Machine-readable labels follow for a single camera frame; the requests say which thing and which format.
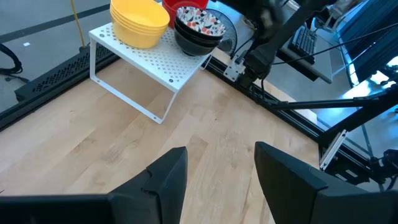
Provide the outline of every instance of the metal bracket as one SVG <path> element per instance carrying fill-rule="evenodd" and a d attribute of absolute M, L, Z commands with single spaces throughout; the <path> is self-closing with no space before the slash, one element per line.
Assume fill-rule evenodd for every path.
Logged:
<path fill-rule="evenodd" d="M 229 65 L 226 67 L 223 75 L 232 82 L 235 82 L 239 78 L 240 74 L 242 74 L 244 70 L 243 57 L 246 54 L 247 50 L 250 49 L 252 44 L 253 41 L 249 40 L 247 43 L 241 46 L 238 52 L 234 54 L 234 57 L 230 61 Z"/>
<path fill-rule="evenodd" d="M 320 170 L 322 170 L 322 171 L 326 170 L 330 161 L 336 155 L 337 150 L 340 148 L 340 146 L 343 144 L 343 141 L 346 139 L 347 134 L 348 134 L 347 130 L 343 130 L 342 132 L 340 132 L 336 135 L 336 137 L 331 142 L 328 149 L 326 150 L 326 152 L 324 153 L 324 155 L 322 156 L 322 158 L 320 160 L 320 165 L 319 165 Z"/>

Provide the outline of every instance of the patterned bowl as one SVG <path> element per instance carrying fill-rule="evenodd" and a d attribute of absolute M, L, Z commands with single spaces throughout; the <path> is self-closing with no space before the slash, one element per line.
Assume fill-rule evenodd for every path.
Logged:
<path fill-rule="evenodd" d="M 196 7 L 184 6 L 177 9 L 177 19 L 189 28 L 184 30 L 203 39 L 221 40 L 226 32 L 220 20 Z"/>

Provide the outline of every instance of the yellow bowl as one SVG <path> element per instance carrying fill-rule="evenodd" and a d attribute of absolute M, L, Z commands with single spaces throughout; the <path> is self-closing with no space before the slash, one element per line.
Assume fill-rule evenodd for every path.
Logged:
<path fill-rule="evenodd" d="M 118 21 L 113 22 L 113 31 L 116 37 L 118 37 L 125 44 L 140 49 L 148 49 L 154 47 L 163 35 L 163 33 L 155 35 L 140 34 L 134 30 L 130 30 L 124 27 Z"/>
<path fill-rule="evenodd" d="M 120 14 L 120 13 L 112 6 L 112 4 L 111 4 L 111 7 L 110 7 L 109 11 L 111 11 L 112 14 L 113 14 L 114 16 L 117 16 L 118 19 L 119 19 L 120 21 L 123 21 L 123 23 L 128 24 L 129 26 L 132 26 L 132 27 L 137 27 L 137 28 L 139 28 L 139 29 L 147 30 L 147 31 L 149 31 L 149 32 L 151 32 L 151 31 L 158 31 L 160 28 L 163 28 L 163 27 L 148 27 L 148 26 L 144 26 L 144 25 L 142 25 L 142 24 L 138 24 L 138 23 L 136 23 L 136 22 L 134 22 L 134 21 L 131 21 L 131 20 L 129 20 L 128 18 L 126 18 L 125 16 L 123 16 L 122 14 Z"/>
<path fill-rule="evenodd" d="M 145 30 L 142 28 L 138 28 L 131 24 L 126 23 L 119 16 L 115 15 L 112 11 L 110 11 L 110 12 L 111 12 L 111 17 L 112 17 L 112 22 L 116 21 L 119 24 L 121 24 L 122 26 L 124 26 L 125 28 L 128 28 L 129 30 L 136 31 L 140 34 L 149 34 L 149 35 L 163 34 L 165 32 L 165 30 L 167 29 L 167 26 L 162 29 L 158 29 L 158 30 Z"/>
<path fill-rule="evenodd" d="M 167 29 L 167 26 L 165 26 L 161 29 L 156 29 L 156 30 L 143 29 L 143 28 L 137 27 L 135 25 L 132 25 L 132 24 L 128 23 L 127 21 L 125 21 L 124 19 L 120 18 L 120 16 L 115 14 L 114 11 L 112 11 L 112 9 L 110 10 L 110 13 L 111 13 L 111 17 L 112 17 L 113 21 L 118 21 L 124 27 L 131 29 L 131 30 L 136 30 L 138 32 L 142 32 L 143 34 L 159 34 L 159 33 L 163 33 L 164 30 Z"/>
<path fill-rule="evenodd" d="M 133 23 L 160 28 L 170 21 L 168 12 L 154 0 L 112 0 L 115 11 Z"/>

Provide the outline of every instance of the gray floor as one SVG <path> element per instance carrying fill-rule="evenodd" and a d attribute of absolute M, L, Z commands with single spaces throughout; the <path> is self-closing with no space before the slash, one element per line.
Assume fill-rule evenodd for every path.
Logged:
<path fill-rule="evenodd" d="M 75 3 L 77 11 L 80 12 L 107 4 L 109 0 L 86 0 L 75 1 Z M 219 2 L 210 1 L 208 7 L 223 11 L 232 20 L 238 32 L 238 46 L 252 36 L 252 31 L 242 23 L 242 17 L 236 11 L 225 8 Z M 65 0 L 0 1 L 0 35 L 68 16 L 71 13 L 69 1 Z M 107 22 L 110 22 L 109 11 L 80 19 L 86 44 L 89 41 L 88 31 Z M 328 40 L 331 45 L 336 44 L 334 34 L 329 34 L 323 30 L 319 30 L 317 33 Z M 27 42 L 30 45 L 25 47 L 24 43 Z M 7 42 L 5 45 L 13 50 L 22 62 L 24 72 L 20 75 L 32 80 L 77 54 L 81 44 L 75 22 L 69 22 Z M 331 56 L 330 63 L 333 72 L 344 66 L 340 50 L 333 49 L 326 54 Z M 12 61 L 0 54 L 0 67 L 11 66 Z M 351 98 L 365 93 L 370 94 L 379 89 L 379 86 L 368 82 L 366 86 L 357 86 L 354 90 L 350 90 L 345 70 L 338 72 L 333 77 L 332 84 L 327 84 L 321 79 L 313 82 L 288 65 L 275 65 L 267 80 L 297 101 Z M 19 80 L 6 82 L 4 77 L 0 76 L 0 111 L 4 111 L 17 103 L 14 90 L 22 85 L 23 83 Z M 326 124 L 319 123 L 319 125 L 327 129 L 328 126 L 333 126 L 355 110 L 356 108 L 334 108 L 314 110 L 314 112 Z M 374 154 L 376 157 L 380 157 L 386 149 L 398 148 L 398 119 L 392 111 L 393 109 L 385 112 L 365 125 L 372 153 L 369 151 L 370 147 L 366 142 L 362 127 L 349 134 L 349 138 L 360 146 L 357 147 L 359 153 L 364 156 Z M 347 142 L 347 144 L 356 147 L 355 144 L 350 142 Z"/>

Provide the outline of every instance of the perforated shelf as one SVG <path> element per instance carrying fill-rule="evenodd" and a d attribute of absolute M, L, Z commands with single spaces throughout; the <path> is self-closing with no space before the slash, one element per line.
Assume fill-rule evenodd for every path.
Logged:
<path fill-rule="evenodd" d="M 179 91 L 207 58 L 207 55 L 191 57 L 184 54 L 170 28 L 152 49 L 137 49 L 124 44 L 115 36 L 112 23 L 90 31 L 89 35 L 172 91 Z"/>

